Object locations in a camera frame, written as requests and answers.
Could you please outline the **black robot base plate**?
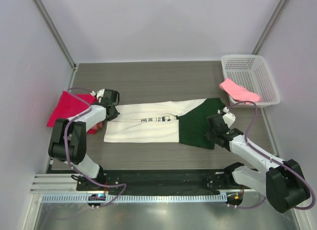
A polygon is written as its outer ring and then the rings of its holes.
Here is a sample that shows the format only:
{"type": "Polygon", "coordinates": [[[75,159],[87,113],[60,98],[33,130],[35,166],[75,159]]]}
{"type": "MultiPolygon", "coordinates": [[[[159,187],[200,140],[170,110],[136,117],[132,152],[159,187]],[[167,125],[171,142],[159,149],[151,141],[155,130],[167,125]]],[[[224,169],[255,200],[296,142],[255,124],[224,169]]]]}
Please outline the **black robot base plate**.
{"type": "Polygon", "coordinates": [[[125,195],[177,195],[243,188],[224,169],[106,170],[96,181],[107,185],[126,184],[125,195]]]}

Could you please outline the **white and green t shirt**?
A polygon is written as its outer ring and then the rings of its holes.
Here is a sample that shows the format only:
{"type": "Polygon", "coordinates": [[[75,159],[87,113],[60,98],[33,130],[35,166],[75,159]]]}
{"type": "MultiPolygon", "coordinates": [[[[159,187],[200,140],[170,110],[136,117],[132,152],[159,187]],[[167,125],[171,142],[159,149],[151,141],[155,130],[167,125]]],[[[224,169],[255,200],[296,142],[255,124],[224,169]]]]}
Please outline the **white and green t shirt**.
{"type": "Polygon", "coordinates": [[[180,143],[214,149],[207,118],[225,107],[220,98],[119,105],[106,125],[108,143],[180,143]]]}

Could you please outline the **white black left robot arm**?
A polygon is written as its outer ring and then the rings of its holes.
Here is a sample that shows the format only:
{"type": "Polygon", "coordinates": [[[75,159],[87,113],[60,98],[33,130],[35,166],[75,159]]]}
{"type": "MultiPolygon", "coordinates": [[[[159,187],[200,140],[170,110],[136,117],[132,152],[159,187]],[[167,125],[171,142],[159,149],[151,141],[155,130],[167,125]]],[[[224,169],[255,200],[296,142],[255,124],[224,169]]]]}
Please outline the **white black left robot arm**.
{"type": "Polygon", "coordinates": [[[51,158],[66,163],[71,169],[88,180],[95,190],[105,186],[103,168],[87,154],[86,134],[89,130],[119,116],[116,107],[120,102],[118,91],[101,89],[89,91],[83,97],[73,94],[73,88],[64,91],[52,117],[55,121],[48,147],[51,158]]]}

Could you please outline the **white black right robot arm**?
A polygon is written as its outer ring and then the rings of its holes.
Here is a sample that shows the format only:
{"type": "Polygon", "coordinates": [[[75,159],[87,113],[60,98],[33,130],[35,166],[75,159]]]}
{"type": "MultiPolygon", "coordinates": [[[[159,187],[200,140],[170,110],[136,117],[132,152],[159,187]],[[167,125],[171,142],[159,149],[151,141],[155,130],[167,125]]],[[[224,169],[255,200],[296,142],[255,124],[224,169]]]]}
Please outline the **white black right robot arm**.
{"type": "Polygon", "coordinates": [[[232,164],[226,168],[224,184],[228,188],[243,185],[259,192],[279,213],[299,209],[299,204],[308,199],[312,200],[308,207],[313,207],[316,196],[306,182],[299,163],[293,159],[285,161],[266,152],[239,129],[230,128],[233,117],[231,113],[209,116],[207,139],[242,157],[255,169],[241,163],[232,164]]]}

